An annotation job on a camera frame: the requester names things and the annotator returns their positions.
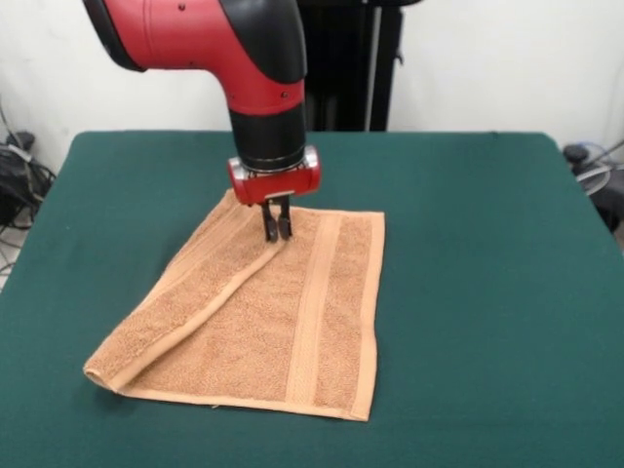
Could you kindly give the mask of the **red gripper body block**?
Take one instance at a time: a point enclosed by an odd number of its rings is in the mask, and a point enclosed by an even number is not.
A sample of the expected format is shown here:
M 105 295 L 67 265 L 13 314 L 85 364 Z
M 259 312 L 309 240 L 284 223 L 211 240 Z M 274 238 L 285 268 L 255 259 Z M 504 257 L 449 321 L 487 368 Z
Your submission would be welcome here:
M 239 157 L 230 158 L 227 170 L 236 199 L 243 205 L 262 204 L 282 196 L 300 196 L 321 184 L 321 160 L 317 149 L 306 145 L 302 161 L 295 167 L 273 173 L 255 172 Z

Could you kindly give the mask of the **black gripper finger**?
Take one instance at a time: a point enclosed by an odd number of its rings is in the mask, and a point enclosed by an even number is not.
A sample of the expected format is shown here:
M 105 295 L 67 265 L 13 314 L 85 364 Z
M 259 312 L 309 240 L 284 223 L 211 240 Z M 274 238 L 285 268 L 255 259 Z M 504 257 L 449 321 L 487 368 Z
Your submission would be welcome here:
M 278 230 L 283 240 L 289 240 L 293 234 L 291 222 L 291 197 L 285 195 L 279 198 L 280 213 L 278 216 Z
M 261 205 L 262 222 L 265 234 L 265 240 L 268 243 L 275 243 L 279 238 L 277 221 L 273 217 L 270 210 L 270 202 L 264 201 Z

